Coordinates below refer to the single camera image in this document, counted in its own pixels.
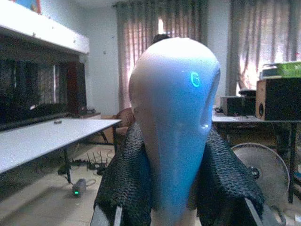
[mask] glowing g logo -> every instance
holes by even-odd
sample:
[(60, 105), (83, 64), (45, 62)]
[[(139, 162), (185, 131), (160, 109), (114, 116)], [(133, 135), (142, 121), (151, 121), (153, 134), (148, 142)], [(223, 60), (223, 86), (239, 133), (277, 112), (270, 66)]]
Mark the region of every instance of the glowing g logo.
[(199, 75), (196, 72), (191, 72), (190, 80), (191, 80), (191, 83), (193, 84), (194, 87), (199, 87), (200, 84), (201, 84), (201, 80), (199, 78)]

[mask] brown armchair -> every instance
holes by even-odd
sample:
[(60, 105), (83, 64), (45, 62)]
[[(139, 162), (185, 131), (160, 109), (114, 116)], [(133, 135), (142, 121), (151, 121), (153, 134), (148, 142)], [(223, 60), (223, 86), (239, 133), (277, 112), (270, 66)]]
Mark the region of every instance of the brown armchair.
[(135, 122), (135, 117), (132, 112), (132, 109), (126, 108), (119, 112), (114, 119), (121, 119), (122, 121), (117, 124), (116, 127), (116, 142), (118, 145), (126, 138), (127, 129)]

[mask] white wall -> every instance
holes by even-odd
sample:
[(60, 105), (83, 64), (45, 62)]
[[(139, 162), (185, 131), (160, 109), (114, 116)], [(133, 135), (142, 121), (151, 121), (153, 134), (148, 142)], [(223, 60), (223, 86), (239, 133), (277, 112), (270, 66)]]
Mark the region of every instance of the white wall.
[(208, 7), (208, 47), (221, 64), (221, 79), (215, 95), (215, 104), (219, 106), (226, 91), (230, 0), (209, 0)]
[(119, 111), (117, 19), (112, 7), (87, 10), (85, 20), (90, 54), (87, 56), (87, 107), (97, 112)]
[(86, 35), (85, 12), (73, 0), (41, 0), (42, 14), (60, 24)]

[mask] curtain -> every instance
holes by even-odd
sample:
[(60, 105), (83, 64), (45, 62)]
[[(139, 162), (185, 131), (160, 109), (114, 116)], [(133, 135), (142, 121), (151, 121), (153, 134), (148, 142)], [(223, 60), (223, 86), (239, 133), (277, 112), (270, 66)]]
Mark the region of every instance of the curtain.
[(130, 106), (128, 83), (139, 56), (159, 28), (170, 37), (189, 37), (206, 44), (207, 0), (118, 2), (119, 109)]
[(232, 0), (226, 94), (256, 89), (264, 64), (300, 60), (300, 0)]

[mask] table leg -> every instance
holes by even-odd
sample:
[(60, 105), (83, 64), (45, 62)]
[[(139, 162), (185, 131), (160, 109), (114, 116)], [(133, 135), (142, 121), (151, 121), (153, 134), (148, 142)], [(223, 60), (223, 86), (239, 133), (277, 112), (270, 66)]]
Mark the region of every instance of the table leg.
[(64, 157), (65, 157), (65, 169), (67, 173), (67, 180), (68, 183), (71, 183), (71, 177), (70, 177), (70, 162), (68, 160), (68, 155), (67, 155), (67, 148), (64, 148)]
[(297, 124), (291, 123), (291, 157), (290, 157), (290, 186), (288, 190), (288, 202), (293, 203), (293, 175), (295, 169), (295, 143)]
[(113, 143), (114, 143), (114, 151), (117, 153), (117, 141), (116, 141), (116, 125), (113, 125)]

